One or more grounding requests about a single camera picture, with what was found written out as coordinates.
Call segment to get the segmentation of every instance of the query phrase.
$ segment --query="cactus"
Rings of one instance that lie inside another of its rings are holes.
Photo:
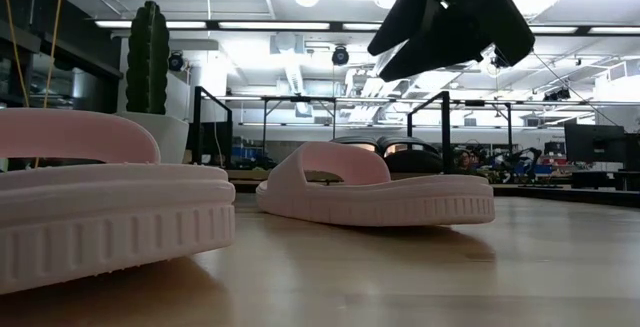
[[[167,20],[155,2],[147,1],[131,23],[127,111],[165,114],[169,53]]]

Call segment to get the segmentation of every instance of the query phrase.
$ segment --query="textured sole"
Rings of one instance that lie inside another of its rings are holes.
[[[345,226],[426,226],[488,223],[495,218],[493,196],[412,198],[381,202],[271,198],[257,193],[269,213]]]
[[[0,228],[0,294],[229,246],[230,204],[104,213]]]

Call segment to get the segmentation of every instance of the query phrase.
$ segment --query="wooden floor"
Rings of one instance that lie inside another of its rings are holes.
[[[0,326],[640,325],[640,211],[497,199],[497,219],[359,229],[259,213],[227,249],[0,297]]]

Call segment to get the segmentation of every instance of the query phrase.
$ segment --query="slide sandal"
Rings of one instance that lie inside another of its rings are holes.
[[[158,164],[134,122],[82,111],[0,111],[0,156],[101,165],[0,174],[0,294],[229,246],[225,171]]]
[[[304,171],[340,176],[344,185],[308,183]],[[391,181],[380,156],[331,142],[307,142],[256,190],[269,213],[348,226],[487,223],[495,218],[493,188],[482,177],[442,175]]]

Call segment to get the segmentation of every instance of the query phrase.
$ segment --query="yellow string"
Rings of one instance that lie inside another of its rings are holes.
[[[7,14],[9,15],[9,30],[11,31],[11,42],[13,42],[13,53],[16,58],[16,64],[18,65],[18,76],[20,77],[20,87],[22,87],[22,95],[24,97],[25,107],[29,107],[29,94],[27,88],[24,85],[24,76],[22,75],[22,66],[20,65],[20,54],[18,53],[18,43],[16,42],[16,31],[13,27],[13,14],[11,13],[11,2],[5,0],[7,3]]]
[[[58,7],[56,7],[56,21],[53,24],[53,40],[51,41],[51,61],[49,62],[49,73],[47,75],[47,86],[44,90],[44,104],[42,108],[47,108],[47,102],[49,101],[49,88],[51,87],[51,76],[53,75],[53,68],[56,61],[56,42],[58,41],[58,24],[60,22],[60,10],[62,9],[62,0],[58,0]],[[40,157],[36,157],[35,168],[40,165]]]

